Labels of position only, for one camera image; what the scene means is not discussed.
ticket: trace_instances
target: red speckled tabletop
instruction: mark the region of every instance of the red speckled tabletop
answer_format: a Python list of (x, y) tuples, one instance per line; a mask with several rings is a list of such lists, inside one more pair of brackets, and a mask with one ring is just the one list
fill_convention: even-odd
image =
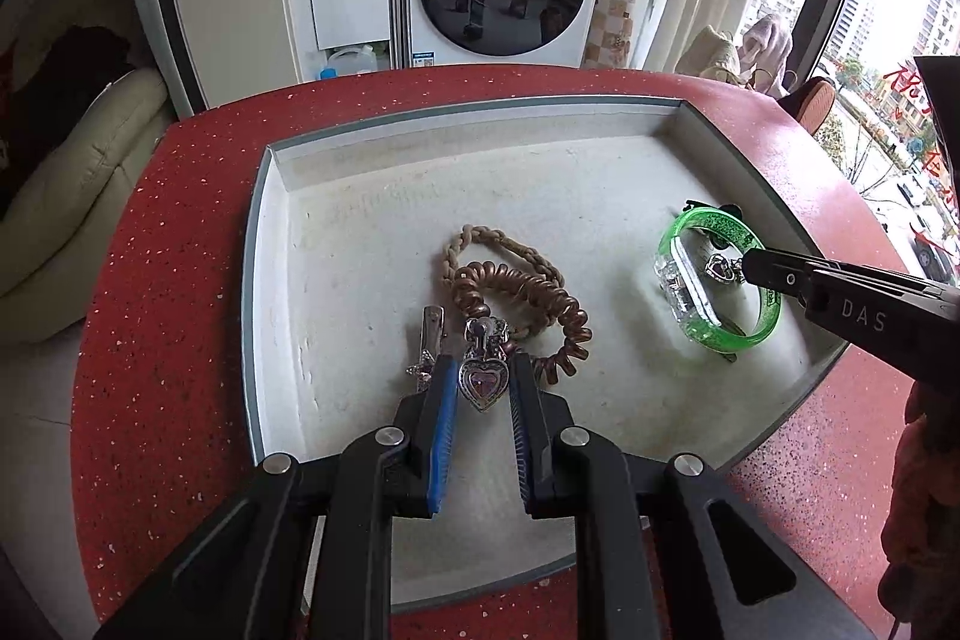
[[(172, 127), (128, 202), (90, 308), (73, 397), (80, 555), (101, 620), (251, 470), (240, 374), (240, 276), (264, 145), (401, 110), (520, 95), (689, 100), (784, 199), (827, 258), (901, 269), (869, 207), (773, 100), (637, 71), (447, 67), (271, 92)], [(731, 475), (770, 527), (877, 634), (896, 439), (910, 383), (849, 349)], [(576, 636), (569, 573), (397, 616), (397, 638)]]

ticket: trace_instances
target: bracelet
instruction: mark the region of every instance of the bracelet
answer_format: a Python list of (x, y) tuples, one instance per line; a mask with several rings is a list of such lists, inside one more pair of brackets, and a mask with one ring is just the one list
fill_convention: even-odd
[[(656, 249), (654, 271), (661, 280), (670, 309), (688, 338), (717, 353), (733, 354), (760, 344), (776, 327), (781, 311), (781, 295), (776, 290), (760, 291), (760, 315), (754, 333), (742, 335), (724, 328), (707, 298), (698, 271), (680, 242), (680, 233), (698, 229), (736, 247), (741, 253), (751, 248), (763, 249), (757, 235), (742, 220), (712, 207), (697, 207), (681, 213), (667, 229)], [(704, 270), (722, 283), (743, 282), (738, 262), (719, 254), (710, 256)]]
[[(534, 269), (522, 272), (493, 261), (468, 263), (457, 266), (460, 253), (472, 242), (488, 247), (502, 247), (522, 258)], [(560, 323), (563, 326), (563, 346), (553, 356), (534, 360), (536, 378), (545, 378), (548, 384), (559, 381), (557, 367), (570, 377), (577, 372), (571, 359), (587, 360), (589, 351), (582, 346), (593, 337), (586, 328), (587, 313), (580, 302), (563, 289), (563, 275), (532, 247), (510, 239), (502, 231), (487, 226), (466, 225), (458, 237), (443, 249), (443, 285), (450, 287), (453, 303), (468, 319), (483, 319), (491, 315), (490, 306), (484, 302), (482, 289), (506, 293), (517, 301), (525, 302), (537, 312), (527, 326), (512, 328), (510, 340), (503, 345), (506, 353), (517, 347), (518, 340), (541, 333), (547, 326)]]

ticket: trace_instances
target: floor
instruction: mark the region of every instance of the floor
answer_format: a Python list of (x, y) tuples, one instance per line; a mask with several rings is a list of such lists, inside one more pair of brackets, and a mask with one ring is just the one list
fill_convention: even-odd
[(64, 640), (88, 640), (99, 627), (70, 493), (70, 405), (82, 328), (40, 345), (0, 347), (0, 545)]

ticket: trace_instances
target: plastic jug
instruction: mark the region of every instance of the plastic jug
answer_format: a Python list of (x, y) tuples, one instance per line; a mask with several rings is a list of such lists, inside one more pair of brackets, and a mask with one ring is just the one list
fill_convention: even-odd
[(370, 44), (359, 47), (344, 47), (334, 52), (326, 62), (328, 68), (336, 68), (337, 76), (366, 74), (376, 71), (376, 56)]

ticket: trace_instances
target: sofa armrest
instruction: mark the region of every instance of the sofa armrest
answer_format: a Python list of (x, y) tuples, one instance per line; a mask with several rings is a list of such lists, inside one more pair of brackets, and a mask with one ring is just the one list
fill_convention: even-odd
[(30, 175), (0, 220), (0, 295), (69, 241), (166, 100), (157, 71), (126, 74), (94, 100), (64, 143)]

